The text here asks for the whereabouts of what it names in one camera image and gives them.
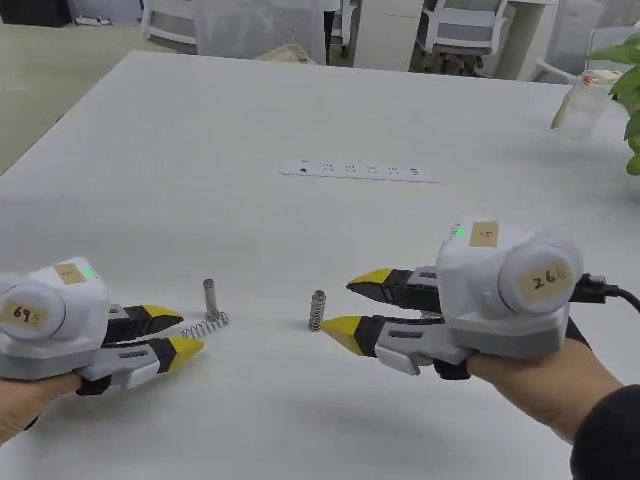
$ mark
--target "metal cylinder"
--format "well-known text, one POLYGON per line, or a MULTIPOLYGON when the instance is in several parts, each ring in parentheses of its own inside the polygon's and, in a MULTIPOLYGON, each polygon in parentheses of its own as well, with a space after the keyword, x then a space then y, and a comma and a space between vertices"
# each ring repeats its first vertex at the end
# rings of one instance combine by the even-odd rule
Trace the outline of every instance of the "metal cylinder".
POLYGON ((202 282, 204 288, 204 304, 207 307, 207 319, 215 319, 219 315, 218 303, 216 301, 216 289, 213 279, 207 278, 202 282))
POLYGON ((317 332, 324 319, 324 307, 327 297, 322 290, 316 290, 311 297, 311 313, 309 314, 309 330, 317 332))

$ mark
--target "table surface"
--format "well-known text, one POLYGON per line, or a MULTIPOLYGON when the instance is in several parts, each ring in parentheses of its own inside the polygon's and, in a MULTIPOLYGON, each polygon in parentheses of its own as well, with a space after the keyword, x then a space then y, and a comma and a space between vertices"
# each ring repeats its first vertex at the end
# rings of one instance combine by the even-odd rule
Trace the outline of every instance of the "table surface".
MULTIPOLYGON (((638 205, 616 106, 597 134, 547 131, 566 87, 133 53, 0 178, 0 265, 84 255, 125 304, 229 328, 179 372, 57 402, 0 451, 11 480, 568 478, 570 449, 479 380, 405 376, 306 330, 395 313, 349 293, 374 268, 432 263, 467 214, 575 238, 589 271, 640 292, 638 205), (284 158, 417 165, 440 184, 282 176, 284 158)), ((638 381, 640 319, 573 315, 638 381)))

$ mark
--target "floor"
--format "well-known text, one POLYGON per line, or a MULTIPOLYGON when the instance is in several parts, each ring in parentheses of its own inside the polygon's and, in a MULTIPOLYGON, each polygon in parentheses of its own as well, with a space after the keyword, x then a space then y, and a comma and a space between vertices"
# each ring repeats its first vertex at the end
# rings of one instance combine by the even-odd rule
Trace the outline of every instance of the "floor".
POLYGON ((0 174, 131 50, 137 28, 0 24, 0 174))

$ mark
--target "human hand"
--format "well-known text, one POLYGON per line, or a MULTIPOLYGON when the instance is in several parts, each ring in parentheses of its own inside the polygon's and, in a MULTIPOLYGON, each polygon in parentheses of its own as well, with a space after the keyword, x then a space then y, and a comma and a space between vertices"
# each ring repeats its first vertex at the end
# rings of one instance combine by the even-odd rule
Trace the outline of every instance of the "human hand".
POLYGON ((0 445, 22 432, 52 400, 80 385, 75 373, 37 381, 0 379, 0 445))
POLYGON ((587 346, 572 339, 559 352, 536 360, 475 353, 467 369, 569 443, 593 407, 623 387, 587 346))

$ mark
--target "power strip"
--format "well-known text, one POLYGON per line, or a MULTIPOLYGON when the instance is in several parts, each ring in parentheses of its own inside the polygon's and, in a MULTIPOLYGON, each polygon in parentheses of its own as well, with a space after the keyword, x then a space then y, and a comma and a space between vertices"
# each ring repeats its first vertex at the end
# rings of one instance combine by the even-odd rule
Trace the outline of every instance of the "power strip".
POLYGON ((418 167, 397 167, 373 164, 319 162, 313 160, 284 160, 280 164, 283 175, 303 177, 338 177, 396 182, 440 183, 440 180, 418 167))

